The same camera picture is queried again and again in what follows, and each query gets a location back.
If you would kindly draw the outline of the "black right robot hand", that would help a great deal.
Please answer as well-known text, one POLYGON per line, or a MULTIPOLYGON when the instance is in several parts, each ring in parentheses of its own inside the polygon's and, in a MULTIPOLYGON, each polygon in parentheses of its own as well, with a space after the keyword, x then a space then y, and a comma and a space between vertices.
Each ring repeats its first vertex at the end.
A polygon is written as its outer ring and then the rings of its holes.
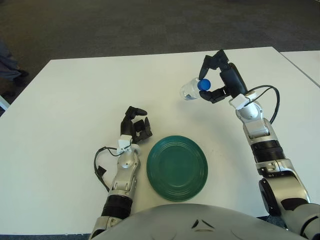
POLYGON ((206 55, 204 57, 200 72, 199 80, 206 77, 209 70, 220 69, 220 78, 224 86, 214 91, 200 90, 199 95, 202 99, 211 103, 217 103, 226 97, 237 97, 239 94, 245 95, 248 92, 246 84, 242 79, 237 67, 229 62, 224 50, 219 50, 215 55, 206 55))

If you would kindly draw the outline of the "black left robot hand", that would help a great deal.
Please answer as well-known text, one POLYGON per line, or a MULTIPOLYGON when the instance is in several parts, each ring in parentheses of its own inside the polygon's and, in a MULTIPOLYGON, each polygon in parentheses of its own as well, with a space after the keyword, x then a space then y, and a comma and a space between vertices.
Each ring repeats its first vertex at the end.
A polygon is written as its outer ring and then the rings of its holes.
POLYGON ((133 123, 136 116, 147 116, 147 114, 147 111, 143 109, 129 106, 120 124, 120 134, 131 136, 133 144, 150 138, 153 133, 147 117, 133 123))

